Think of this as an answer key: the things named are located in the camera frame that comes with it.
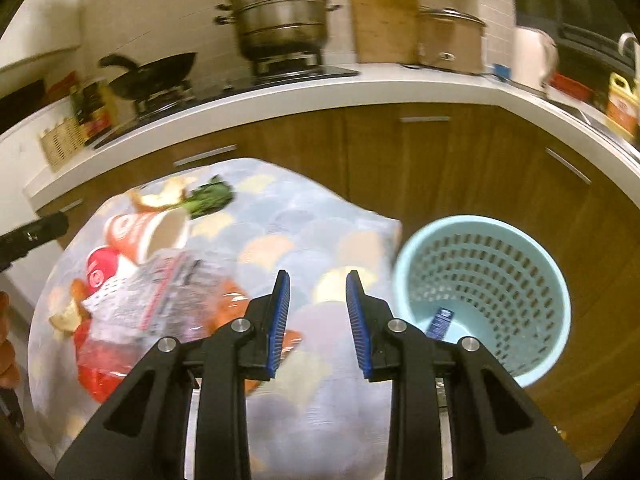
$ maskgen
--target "green vegetable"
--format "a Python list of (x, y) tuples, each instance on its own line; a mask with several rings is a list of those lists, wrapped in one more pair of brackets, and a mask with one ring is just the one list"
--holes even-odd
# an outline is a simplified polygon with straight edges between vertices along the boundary
[(180, 207), (189, 211), (193, 219), (220, 211), (233, 199), (232, 187), (216, 175), (208, 183), (194, 189)]

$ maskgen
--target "laundry basket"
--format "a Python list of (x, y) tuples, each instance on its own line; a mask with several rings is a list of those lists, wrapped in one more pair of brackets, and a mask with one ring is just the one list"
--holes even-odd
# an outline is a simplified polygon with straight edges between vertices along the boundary
[(399, 317), (423, 331), (454, 312), (444, 340), (471, 335), (528, 386), (556, 363), (569, 335), (564, 277), (529, 235), (481, 216), (432, 222), (402, 248), (394, 271)]

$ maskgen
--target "yellow bottle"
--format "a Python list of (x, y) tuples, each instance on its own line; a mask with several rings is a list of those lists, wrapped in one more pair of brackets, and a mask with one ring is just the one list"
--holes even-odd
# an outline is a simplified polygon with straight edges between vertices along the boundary
[(631, 91), (625, 78), (612, 72), (609, 79), (607, 126), (626, 139), (634, 140), (637, 125), (638, 97)]

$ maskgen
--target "human hand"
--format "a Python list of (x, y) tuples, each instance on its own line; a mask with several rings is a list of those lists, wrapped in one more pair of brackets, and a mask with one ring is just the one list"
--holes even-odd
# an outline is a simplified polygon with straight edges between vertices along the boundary
[(14, 346), (6, 338), (9, 333), (6, 310), (10, 302), (9, 295), (0, 292), (0, 388), (15, 388), (20, 382)]

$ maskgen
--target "white countertop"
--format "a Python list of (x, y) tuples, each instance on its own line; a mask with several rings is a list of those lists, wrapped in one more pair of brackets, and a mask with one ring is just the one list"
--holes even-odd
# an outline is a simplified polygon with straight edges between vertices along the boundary
[(279, 116), (387, 103), (475, 103), (499, 106), (548, 131), (603, 171), (640, 208), (640, 164), (579, 120), (526, 91), (494, 78), (410, 70), (395, 64), (344, 67), (359, 70), (361, 75), (246, 92), (142, 126), (99, 150), (84, 150), (57, 173), (47, 168), (25, 186), (24, 193), (37, 210), (139, 156), (193, 137)]

